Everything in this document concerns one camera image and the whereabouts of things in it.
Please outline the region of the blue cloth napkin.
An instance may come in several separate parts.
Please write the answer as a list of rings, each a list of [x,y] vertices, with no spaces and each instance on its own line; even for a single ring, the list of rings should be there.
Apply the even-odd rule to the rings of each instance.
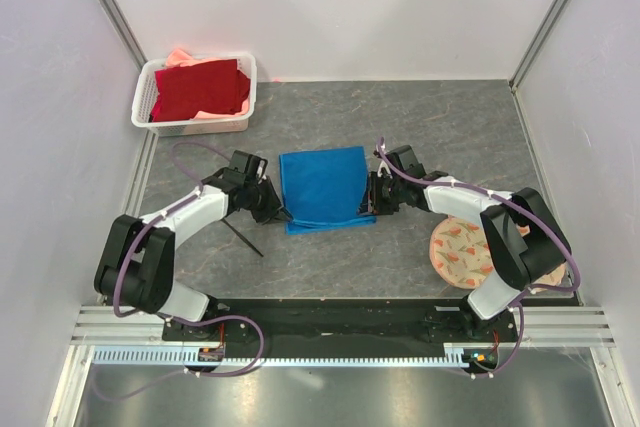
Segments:
[[[376,217],[359,212],[368,170],[362,146],[299,151],[279,156],[289,235],[371,225]]]

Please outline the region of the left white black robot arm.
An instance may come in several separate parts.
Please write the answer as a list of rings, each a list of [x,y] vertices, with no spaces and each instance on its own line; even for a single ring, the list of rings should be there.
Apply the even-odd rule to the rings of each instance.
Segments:
[[[204,227],[240,210],[258,224],[289,222],[267,176],[228,182],[212,176],[185,197],[143,217],[121,215],[110,228],[94,278],[94,289],[111,299],[124,318],[144,312],[172,318],[198,340],[219,329],[219,301],[175,279],[175,254]]]

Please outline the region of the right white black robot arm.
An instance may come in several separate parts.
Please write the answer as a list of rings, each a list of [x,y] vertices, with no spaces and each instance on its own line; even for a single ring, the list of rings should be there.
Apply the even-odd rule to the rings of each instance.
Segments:
[[[406,204],[449,215],[481,228],[494,272],[466,297],[458,328],[467,339],[483,339],[501,314],[542,276],[573,262],[569,242],[539,192],[489,191],[433,171],[418,179],[387,169],[371,172],[361,214],[392,215]]]

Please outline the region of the floral round pot holder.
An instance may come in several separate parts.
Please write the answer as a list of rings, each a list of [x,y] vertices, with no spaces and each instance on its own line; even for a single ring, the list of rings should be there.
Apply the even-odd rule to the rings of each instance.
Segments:
[[[457,217],[449,216],[434,228],[429,257],[440,277],[460,289],[478,288],[494,271],[484,231]]]

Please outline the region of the red cloth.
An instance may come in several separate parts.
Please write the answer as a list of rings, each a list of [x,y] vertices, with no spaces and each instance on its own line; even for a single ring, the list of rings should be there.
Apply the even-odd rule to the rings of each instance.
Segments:
[[[250,93],[250,79],[235,59],[155,72],[158,90],[152,122],[195,119],[200,113],[231,116],[242,111]]]

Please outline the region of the white plastic basket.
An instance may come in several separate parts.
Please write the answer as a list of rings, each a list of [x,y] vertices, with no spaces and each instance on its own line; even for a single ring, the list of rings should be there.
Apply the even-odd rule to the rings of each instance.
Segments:
[[[253,55],[176,49],[142,67],[131,122],[160,137],[240,132],[249,126],[256,94]]]

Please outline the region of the pink cloth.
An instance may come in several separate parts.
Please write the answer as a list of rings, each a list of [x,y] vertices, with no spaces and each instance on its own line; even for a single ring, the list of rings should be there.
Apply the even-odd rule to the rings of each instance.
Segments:
[[[196,58],[185,52],[183,49],[174,49],[166,58],[165,66],[167,68],[190,67],[207,62],[220,61],[218,57]]]

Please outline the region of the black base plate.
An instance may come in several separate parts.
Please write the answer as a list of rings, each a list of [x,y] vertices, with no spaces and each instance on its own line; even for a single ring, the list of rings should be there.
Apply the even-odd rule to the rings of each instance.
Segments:
[[[478,320],[462,299],[289,298],[222,299],[220,315],[241,315],[258,323],[265,337],[414,338],[449,342],[512,342],[518,337],[509,311]]]

